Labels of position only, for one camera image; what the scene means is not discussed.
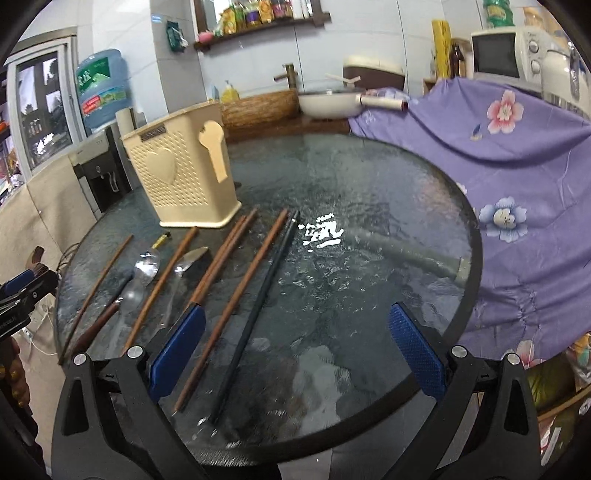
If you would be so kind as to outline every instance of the purple floral cloth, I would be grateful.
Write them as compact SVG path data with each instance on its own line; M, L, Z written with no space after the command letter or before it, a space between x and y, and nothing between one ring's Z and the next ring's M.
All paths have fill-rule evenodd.
M349 122L441 168L474 207L484 267L462 345L493 359L515 351L527 367L591 330L589 122L467 79L438 82L408 112L368 109Z

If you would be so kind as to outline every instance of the brown bottle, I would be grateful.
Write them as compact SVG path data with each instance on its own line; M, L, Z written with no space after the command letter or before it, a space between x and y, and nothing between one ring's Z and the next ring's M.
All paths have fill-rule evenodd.
M449 54L449 65L452 70L452 78L466 77L466 59L457 43L452 45L452 51Z

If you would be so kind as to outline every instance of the gray pipe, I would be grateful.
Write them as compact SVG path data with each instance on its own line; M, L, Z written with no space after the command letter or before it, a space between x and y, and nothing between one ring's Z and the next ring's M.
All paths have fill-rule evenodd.
M347 227L343 237L348 242L363 245L372 251L381 251L385 257L405 261L440 278L451 278L463 287L470 273L470 260L438 254L430 248L412 245L390 236Z

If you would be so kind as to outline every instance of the blue gripper pad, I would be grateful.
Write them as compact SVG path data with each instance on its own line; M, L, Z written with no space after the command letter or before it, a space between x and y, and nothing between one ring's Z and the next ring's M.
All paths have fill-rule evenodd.
M25 270L23 273L17 275L12 280L4 284L4 295L12 297L25 288L29 283L35 280L35 274L32 270Z
M195 305L186 314L150 368L148 394L157 403L173 392L197 344L205 331L205 311Z
M390 309L390 335L400 348L421 390L440 401L446 392L446 369L421 334L417 321L400 304Z

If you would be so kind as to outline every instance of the screw head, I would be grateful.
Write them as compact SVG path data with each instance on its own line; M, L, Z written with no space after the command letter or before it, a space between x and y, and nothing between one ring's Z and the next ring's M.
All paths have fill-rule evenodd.
M86 362L86 355L83 353L79 353L74 357L74 365L82 365Z
M461 345L456 345L452 348L452 355L457 358L464 358L468 354L468 351Z
M519 365L521 363L521 358L519 358L519 355L516 355L515 353L510 353L507 355L507 360L511 365Z
M144 353L144 349L141 348L139 345L135 345L127 350L127 356L129 358L138 358L141 354Z

